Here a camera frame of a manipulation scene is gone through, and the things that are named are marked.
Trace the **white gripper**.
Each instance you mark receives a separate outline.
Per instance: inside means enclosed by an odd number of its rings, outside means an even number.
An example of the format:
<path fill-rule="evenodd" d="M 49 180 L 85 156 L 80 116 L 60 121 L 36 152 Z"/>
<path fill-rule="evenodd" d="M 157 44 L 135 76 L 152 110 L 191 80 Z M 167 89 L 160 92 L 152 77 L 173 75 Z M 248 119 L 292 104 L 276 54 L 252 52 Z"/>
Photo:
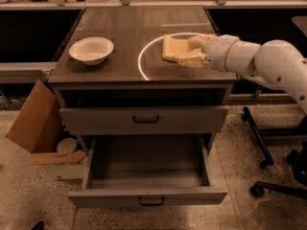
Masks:
<path fill-rule="evenodd" d="M 228 34 L 217 37 L 213 34 L 195 35 L 188 39 L 188 44 L 198 49 L 175 55 L 179 65 L 203 68 L 205 61 L 214 70 L 232 73 L 246 73 L 253 69 L 253 59 L 260 48 L 260 44 Z"/>

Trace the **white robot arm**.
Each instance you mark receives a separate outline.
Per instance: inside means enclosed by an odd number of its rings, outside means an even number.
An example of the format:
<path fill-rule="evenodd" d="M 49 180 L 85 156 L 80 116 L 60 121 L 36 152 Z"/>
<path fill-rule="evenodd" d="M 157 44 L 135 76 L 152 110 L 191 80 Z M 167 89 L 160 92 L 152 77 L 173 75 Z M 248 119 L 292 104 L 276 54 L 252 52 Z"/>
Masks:
<path fill-rule="evenodd" d="M 306 59 L 291 43 L 271 40 L 262 45 L 238 36 L 193 36 L 187 39 L 193 50 L 175 55 L 183 66 L 208 66 L 231 72 L 272 90 L 290 95 L 307 113 Z"/>

